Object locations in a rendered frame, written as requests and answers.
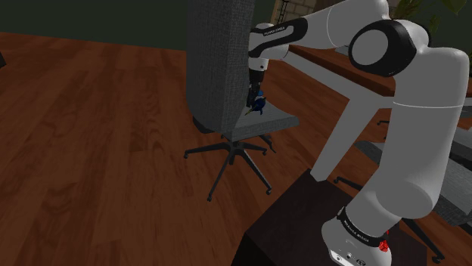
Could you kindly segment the blue figure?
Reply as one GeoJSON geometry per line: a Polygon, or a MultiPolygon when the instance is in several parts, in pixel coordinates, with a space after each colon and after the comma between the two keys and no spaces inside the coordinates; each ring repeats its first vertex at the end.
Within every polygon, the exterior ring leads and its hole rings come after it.
{"type": "Polygon", "coordinates": [[[263,108],[266,105],[266,97],[263,96],[263,91],[258,91],[256,93],[250,93],[247,107],[249,110],[245,113],[248,115],[249,113],[259,111],[259,114],[263,114],[263,108]]]}

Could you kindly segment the green potted plant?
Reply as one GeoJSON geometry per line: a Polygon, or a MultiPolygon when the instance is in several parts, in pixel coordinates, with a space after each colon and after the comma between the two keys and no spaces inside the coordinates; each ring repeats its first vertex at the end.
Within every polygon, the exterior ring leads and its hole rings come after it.
{"type": "Polygon", "coordinates": [[[472,77],[472,0],[387,0],[390,17],[410,20],[430,34],[430,47],[464,51],[472,77]]]}

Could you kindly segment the wooden table with white legs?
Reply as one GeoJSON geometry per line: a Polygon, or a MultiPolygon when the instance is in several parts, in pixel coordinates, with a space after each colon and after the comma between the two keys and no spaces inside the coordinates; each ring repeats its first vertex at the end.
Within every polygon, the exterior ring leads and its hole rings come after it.
{"type": "Polygon", "coordinates": [[[349,99],[311,170],[317,181],[329,177],[379,109],[393,107],[394,78],[356,69],[337,49],[291,45],[283,59],[297,70],[349,99]]]}

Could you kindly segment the dark robot stand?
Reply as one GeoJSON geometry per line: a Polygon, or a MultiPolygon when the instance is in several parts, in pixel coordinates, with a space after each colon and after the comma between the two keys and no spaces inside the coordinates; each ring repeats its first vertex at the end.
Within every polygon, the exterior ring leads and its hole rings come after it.
{"type": "Polygon", "coordinates": [[[246,230],[231,266],[339,266],[328,254],[321,226],[352,197],[307,169],[246,230]]]}

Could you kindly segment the grey office chair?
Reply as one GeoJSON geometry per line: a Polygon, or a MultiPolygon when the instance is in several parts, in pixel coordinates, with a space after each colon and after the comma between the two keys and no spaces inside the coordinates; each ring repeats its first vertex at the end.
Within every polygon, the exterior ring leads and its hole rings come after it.
{"type": "MultiPolygon", "coordinates": [[[[472,119],[472,106],[463,107],[460,117],[472,119]]],[[[380,163],[384,143],[358,141],[354,146],[380,163]]],[[[449,225],[459,226],[472,236],[472,127],[458,127],[455,132],[442,190],[433,211],[449,225]]],[[[435,254],[431,258],[433,263],[440,264],[446,258],[415,220],[401,221],[435,254]]]]}
{"type": "Polygon", "coordinates": [[[204,134],[219,133],[223,141],[185,151],[186,155],[227,150],[225,163],[241,156],[266,187],[270,183],[248,155],[267,149],[248,143],[270,133],[294,127],[297,117],[266,103],[262,112],[247,107],[250,71],[260,79],[265,60],[250,62],[248,46],[256,0],[188,0],[186,101],[193,122],[204,134]]]}

